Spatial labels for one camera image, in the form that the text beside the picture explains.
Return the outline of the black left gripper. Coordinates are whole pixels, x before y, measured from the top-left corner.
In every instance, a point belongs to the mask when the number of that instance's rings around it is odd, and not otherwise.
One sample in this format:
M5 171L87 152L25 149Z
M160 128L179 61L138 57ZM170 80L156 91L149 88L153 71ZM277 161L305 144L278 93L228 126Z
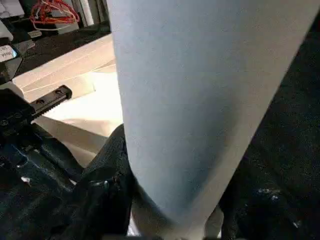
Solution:
M58 139L47 132L38 132L33 121L72 95L66 85L32 102L9 88L0 91L0 159L23 182L57 197L74 190L84 168ZM23 148L5 147L10 144Z

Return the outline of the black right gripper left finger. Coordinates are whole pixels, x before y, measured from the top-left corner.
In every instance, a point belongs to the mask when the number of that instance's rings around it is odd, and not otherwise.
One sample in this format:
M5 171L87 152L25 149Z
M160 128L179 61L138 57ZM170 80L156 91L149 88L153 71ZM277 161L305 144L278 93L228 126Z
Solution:
M68 224L62 240L101 240L127 234L134 176L125 129L119 125L85 168L68 202Z

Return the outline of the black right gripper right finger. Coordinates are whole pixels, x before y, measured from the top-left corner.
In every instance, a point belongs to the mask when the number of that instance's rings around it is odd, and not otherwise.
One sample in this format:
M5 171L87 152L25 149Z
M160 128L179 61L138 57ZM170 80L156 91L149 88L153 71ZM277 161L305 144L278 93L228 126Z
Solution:
M244 156L223 193L223 240L318 240L320 204L295 196L262 159Z

